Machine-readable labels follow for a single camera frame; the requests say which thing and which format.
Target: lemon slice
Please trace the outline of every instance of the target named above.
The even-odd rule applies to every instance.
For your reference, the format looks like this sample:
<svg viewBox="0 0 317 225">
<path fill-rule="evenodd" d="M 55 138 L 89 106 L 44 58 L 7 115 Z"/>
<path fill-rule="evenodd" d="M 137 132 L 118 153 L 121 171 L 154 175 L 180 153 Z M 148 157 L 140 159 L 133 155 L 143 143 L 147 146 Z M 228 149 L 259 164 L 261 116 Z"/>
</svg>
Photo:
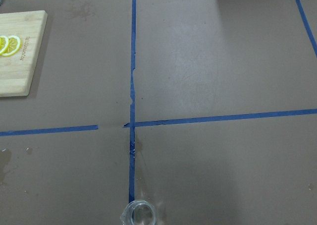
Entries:
<svg viewBox="0 0 317 225">
<path fill-rule="evenodd" d="M 6 49 L 6 51 L 4 51 L 4 53 L 2 53 L 2 56 L 11 56 L 13 54 L 15 54 L 21 47 L 21 39 L 17 36 L 8 36 L 9 38 L 9 46 Z"/>
<path fill-rule="evenodd" d="M 0 36 L 0 55 L 4 53 L 9 47 L 9 38 L 7 36 Z"/>
</svg>

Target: wooden cutting board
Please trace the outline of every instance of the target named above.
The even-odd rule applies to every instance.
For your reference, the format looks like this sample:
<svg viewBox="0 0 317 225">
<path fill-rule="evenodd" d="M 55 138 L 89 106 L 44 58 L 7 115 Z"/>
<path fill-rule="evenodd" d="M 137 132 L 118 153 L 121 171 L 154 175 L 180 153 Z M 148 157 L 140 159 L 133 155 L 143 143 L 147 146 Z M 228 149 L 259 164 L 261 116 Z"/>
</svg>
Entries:
<svg viewBox="0 0 317 225">
<path fill-rule="evenodd" d="M 0 14 L 0 35 L 22 42 L 14 55 L 0 56 L 0 97 L 29 94 L 46 19 L 44 10 Z"/>
</svg>

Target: stain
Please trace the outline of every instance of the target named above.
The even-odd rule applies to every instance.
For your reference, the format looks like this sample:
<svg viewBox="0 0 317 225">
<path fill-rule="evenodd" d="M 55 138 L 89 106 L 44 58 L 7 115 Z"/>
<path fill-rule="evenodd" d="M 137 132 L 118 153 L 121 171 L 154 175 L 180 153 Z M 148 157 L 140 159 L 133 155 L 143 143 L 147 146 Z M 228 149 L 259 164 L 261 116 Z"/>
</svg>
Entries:
<svg viewBox="0 0 317 225">
<path fill-rule="evenodd" d="M 313 191 L 314 188 L 315 188 L 315 186 L 314 186 L 313 183 L 310 183 L 310 184 L 308 185 L 308 189 L 309 189 L 310 191 Z"/>
<path fill-rule="evenodd" d="M 26 154 L 28 154 L 28 155 L 31 155 L 31 154 L 32 154 L 32 151 L 33 151 L 32 148 L 28 147 L 28 148 L 26 148 L 25 150 L 26 150 Z"/>
<path fill-rule="evenodd" d="M 69 12 L 69 19 L 82 18 L 87 21 L 88 17 L 95 16 L 96 8 L 86 0 L 71 0 L 71 6 L 66 11 Z"/>
<path fill-rule="evenodd" d="M 0 185 L 4 184 L 5 175 L 8 172 L 4 172 L 4 168 L 11 160 L 12 153 L 8 149 L 4 149 L 0 151 Z"/>
</svg>

